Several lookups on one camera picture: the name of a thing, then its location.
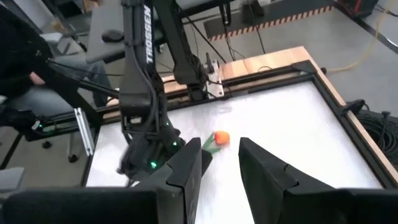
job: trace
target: computer mouse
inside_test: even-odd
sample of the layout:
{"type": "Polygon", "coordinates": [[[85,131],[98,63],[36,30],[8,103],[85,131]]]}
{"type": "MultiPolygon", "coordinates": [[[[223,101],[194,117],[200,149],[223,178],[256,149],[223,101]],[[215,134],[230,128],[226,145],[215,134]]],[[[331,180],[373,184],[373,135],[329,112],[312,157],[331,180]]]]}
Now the computer mouse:
{"type": "Polygon", "coordinates": [[[106,30],[101,37],[105,43],[117,43],[124,39],[124,33],[120,30],[106,30]]]}

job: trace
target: concrete floor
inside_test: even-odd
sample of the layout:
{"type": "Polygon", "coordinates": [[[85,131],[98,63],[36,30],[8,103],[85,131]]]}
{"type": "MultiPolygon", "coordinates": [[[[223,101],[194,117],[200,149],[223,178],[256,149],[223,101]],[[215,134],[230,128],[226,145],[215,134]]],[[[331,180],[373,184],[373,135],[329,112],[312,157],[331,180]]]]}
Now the concrete floor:
{"type": "MultiPolygon", "coordinates": [[[[380,0],[382,6],[386,0],[380,0]]],[[[239,6],[233,2],[232,8],[239,6]]],[[[392,9],[398,13],[398,5],[392,9]]],[[[217,9],[192,16],[192,19],[216,14],[217,9]]],[[[377,11],[366,19],[366,22],[375,27],[377,11]]],[[[398,29],[395,17],[386,16],[381,27],[381,33],[391,41],[398,42],[398,29]]],[[[205,33],[203,21],[196,25],[205,33]]],[[[192,52],[196,53],[196,43],[190,25],[185,26],[188,41],[192,52]]],[[[355,62],[369,47],[373,36],[368,34],[360,26],[344,16],[340,11],[334,10],[314,17],[308,17],[295,22],[282,24],[276,27],[260,30],[266,52],[275,52],[290,47],[303,45],[310,52],[317,64],[328,69],[344,67],[355,62]]],[[[212,58],[217,55],[200,38],[198,34],[197,44],[199,57],[202,61],[208,52],[212,58]]],[[[232,61],[224,40],[212,42],[220,54],[232,61]]],[[[232,48],[245,57],[253,57],[263,54],[255,32],[243,34],[231,38],[232,48]]],[[[173,61],[167,47],[157,60],[165,65],[173,67],[173,61]]],[[[369,58],[357,67],[337,73],[328,73],[328,78],[346,100],[365,99],[373,111],[388,110],[393,116],[398,116],[398,75],[396,74],[398,56],[381,43],[377,43],[374,52],[369,58]]],[[[167,70],[158,66],[159,71],[167,70]]],[[[113,62],[106,66],[109,73],[122,73],[124,60],[113,62]]],[[[113,87],[117,87],[118,78],[111,78],[113,87]]],[[[16,133],[11,129],[0,129],[0,159],[12,144],[16,133]]],[[[49,139],[53,143],[50,149],[42,149],[41,143],[21,141],[14,154],[9,167],[22,166],[26,168],[26,175],[22,182],[23,187],[47,187],[47,186],[76,186],[80,183],[85,165],[85,154],[82,153],[82,142],[75,138],[75,151],[80,151],[80,160],[75,164],[69,164],[66,157],[66,136],[49,139]]]]}

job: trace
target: orange object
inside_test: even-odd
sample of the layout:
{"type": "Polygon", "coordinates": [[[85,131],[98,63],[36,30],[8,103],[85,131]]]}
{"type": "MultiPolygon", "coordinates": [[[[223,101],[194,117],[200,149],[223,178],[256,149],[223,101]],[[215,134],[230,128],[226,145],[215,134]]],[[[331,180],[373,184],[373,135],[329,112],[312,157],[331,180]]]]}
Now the orange object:
{"type": "Polygon", "coordinates": [[[217,145],[223,145],[229,143],[229,134],[225,131],[216,131],[214,133],[214,139],[217,145]]]}

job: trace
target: yellow and black striped tape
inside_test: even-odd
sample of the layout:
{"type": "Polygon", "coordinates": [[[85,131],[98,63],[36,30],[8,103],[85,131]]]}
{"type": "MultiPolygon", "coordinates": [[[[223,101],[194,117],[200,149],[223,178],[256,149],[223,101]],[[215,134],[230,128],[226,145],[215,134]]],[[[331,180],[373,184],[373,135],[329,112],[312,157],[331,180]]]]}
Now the yellow and black striped tape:
{"type": "MultiPolygon", "coordinates": [[[[293,15],[293,16],[288,16],[288,17],[285,17],[285,18],[277,19],[275,21],[263,22],[262,24],[258,24],[257,27],[258,27],[258,29],[264,29],[264,28],[267,28],[267,27],[273,27],[273,26],[277,26],[277,25],[280,25],[280,24],[284,24],[286,22],[292,22],[292,21],[296,21],[296,20],[299,20],[299,19],[304,19],[306,17],[315,16],[315,15],[318,15],[318,14],[321,14],[321,13],[324,13],[324,12],[329,12],[329,11],[332,11],[333,9],[334,9],[333,6],[322,7],[320,9],[311,10],[311,11],[308,11],[308,12],[303,12],[303,13],[296,14],[296,15],[293,15]]],[[[255,30],[256,30],[256,27],[255,26],[251,26],[251,27],[246,27],[246,28],[243,28],[243,29],[238,29],[238,30],[235,30],[235,31],[228,32],[227,35],[228,35],[228,37],[234,37],[236,35],[250,33],[250,32],[253,32],[255,30]]],[[[223,39],[225,39],[225,34],[216,35],[216,36],[210,38],[209,41],[216,41],[216,40],[223,40],[223,39]]]]}

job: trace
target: yellow cable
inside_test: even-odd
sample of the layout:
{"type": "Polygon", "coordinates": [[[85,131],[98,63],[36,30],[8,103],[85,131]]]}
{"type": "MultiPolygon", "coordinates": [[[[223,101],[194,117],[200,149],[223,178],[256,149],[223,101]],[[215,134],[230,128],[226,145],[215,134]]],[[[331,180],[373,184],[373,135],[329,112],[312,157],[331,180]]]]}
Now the yellow cable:
{"type": "Polygon", "coordinates": [[[347,67],[343,67],[343,68],[328,69],[328,72],[341,72],[341,71],[344,71],[344,70],[349,70],[351,68],[354,68],[357,65],[359,65],[360,63],[362,63],[365,59],[367,59],[372,54],[372,52],[374,50],[374,46],[377,43],[377,37],[379,35],[381,23],[384,20],[385,16],[387,15],[387,12],[391,11],[391,9],[392,9],[392,7],[394,6],[395,3],[396,3],[396,0],[390,0],[388,2],[388,5],[385,8],[384,12],[377,19],[377,22],[376,22],[376,34],[374,35],[374,38],[373,38],[373,40],[371,42],[371,45],[369,46],[368,50],[365,51],[365,53],[363,53],[362,56],[356,62],[354,62],[353,64],[348,65],[347,67]]]}

